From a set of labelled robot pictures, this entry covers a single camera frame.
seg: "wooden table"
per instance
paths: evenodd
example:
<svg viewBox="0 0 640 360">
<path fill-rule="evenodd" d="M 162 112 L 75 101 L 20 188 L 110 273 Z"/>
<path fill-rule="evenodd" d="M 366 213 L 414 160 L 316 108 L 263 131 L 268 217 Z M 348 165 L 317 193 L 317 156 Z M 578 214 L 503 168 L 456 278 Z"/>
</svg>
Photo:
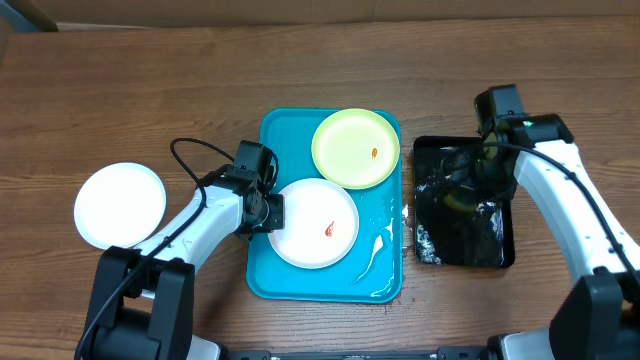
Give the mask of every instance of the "wooden table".
<svg viewBox="0 0 640 360">
<path fill-rule="evenodd" d="M 0 70 L 0 357 L 69 359 L 100 251 L 73 222 L 105 165 L 165 181 L 167 219 L 193 184 L 169 142 L 234 152 L 278 107 L 385 109 L 402 125 L 404 203 L 420 135 L 472 136 L 473 98 L 516 83 L 525 109 L 557 112 L 613 212 L 640 239 L 640 19 L 571 18 L 12 35 Z M 220 157 L 183 146 L 200 174 Z M 196 280 L 195 334 L 278 352 L 434 349 L 548 326 L 570 289 L 536 206 L 513 202 L 509 270 L 420 265 L 404 231 L 404 286 L 386 305 L 268 301 L 233 237 Z M 145 299 L 136 306 L 149 308 Z"/>
</svg>

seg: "yellow plate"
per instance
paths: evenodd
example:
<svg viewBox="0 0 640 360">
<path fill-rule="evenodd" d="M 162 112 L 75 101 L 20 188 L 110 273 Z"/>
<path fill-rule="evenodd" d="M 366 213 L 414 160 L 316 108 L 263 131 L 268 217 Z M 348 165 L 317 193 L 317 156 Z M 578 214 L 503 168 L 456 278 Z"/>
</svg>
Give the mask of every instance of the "yellow plate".
<svg viewBox="0 0 640 360">
<path fill-rule="evenodd" d="M 311 154 L 327 180 L 366 189 L 386 179 L 398 163 L 398 134 L 385 118 L 364 109 L 327 117 L 313 135 Z"/>
</svg>

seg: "white plate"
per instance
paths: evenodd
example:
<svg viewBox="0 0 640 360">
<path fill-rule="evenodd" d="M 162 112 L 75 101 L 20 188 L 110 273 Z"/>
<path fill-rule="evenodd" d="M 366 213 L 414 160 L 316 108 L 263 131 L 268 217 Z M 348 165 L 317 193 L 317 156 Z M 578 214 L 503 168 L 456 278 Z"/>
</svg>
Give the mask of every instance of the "white plate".
<svg viewBox="0 0 640 360">
<path fill-rule="evenodd" d="M 349 253 L 359 219 L 356 204 L 343 188 L 324 179 L 304 179 L 280 194 L 285 227 L 270 233 L 269 241 L 281 258 L 304 269 L 319 269 Z"/>
<path fill-rule="evenodd" d="M 130 247 L 151 235 L 167 205 L 162 181 L 140 164 L 118 163 L 93 174 L 76 197 L 73 217 L 80 235 L 107 249 Z"/>
</svg>

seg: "plate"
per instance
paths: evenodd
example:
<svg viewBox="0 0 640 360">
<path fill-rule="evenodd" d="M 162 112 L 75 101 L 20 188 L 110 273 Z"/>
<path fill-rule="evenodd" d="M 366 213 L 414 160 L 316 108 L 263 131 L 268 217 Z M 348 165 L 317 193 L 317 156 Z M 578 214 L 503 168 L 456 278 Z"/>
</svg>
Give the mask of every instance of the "plate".
<svg viewBox="0 0 640 360">
<path fill-rule="evenodd" d="M 346 109 L 327 117 L 311 142 L 318 171 L 346 189 L 380 184 L 396 167 L 400 143 L 382 116 L 364 109 Z"/>
<path fill-rule="evenodd" d="M 109 165 L 93 174 L 78 192 L 76 228 L 91 245 L 130 247 L 160 224 L 167 205 L 162 181 L 146 166 Z"/>
<path fill-rule="evenodd" d="M 320 269 L 349 253 L 358 236 L 358 209 L 351 196 L 324 179 L 303 179 L 280 192 L 285 228 L 269 234 L 276 253 L 291 265 Z"/>
</svg>

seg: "blue tray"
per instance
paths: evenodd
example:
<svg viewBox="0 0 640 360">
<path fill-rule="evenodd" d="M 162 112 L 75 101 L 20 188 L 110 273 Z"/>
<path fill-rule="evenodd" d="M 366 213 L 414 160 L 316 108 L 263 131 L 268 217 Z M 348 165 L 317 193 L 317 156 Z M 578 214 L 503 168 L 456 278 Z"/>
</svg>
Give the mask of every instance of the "blue tray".
<svg viewBox="0 0 640 360">
<path fill-rule="evenodd" d="M 278 155 L 280 173 L 274 192 L 292 182 L 322 178 L 313 164 L 311 140 L 320 123 L 336 109 L 277 109 L 260 128 L 260 142 Z M 376 111 L 393 126 L 391 114 Z M 267 299 L 386 303 L 402 288 L 402 157 L 381 184 L 365 190 L 347 190 L 360 216 L 358 238 L 342 260 L 316 270 L 301 269 L 282 260 L 266 234 L 249 245 L 247 282 Z M 383 247 L 373 255 L 381 237 Z"/>
</svg>

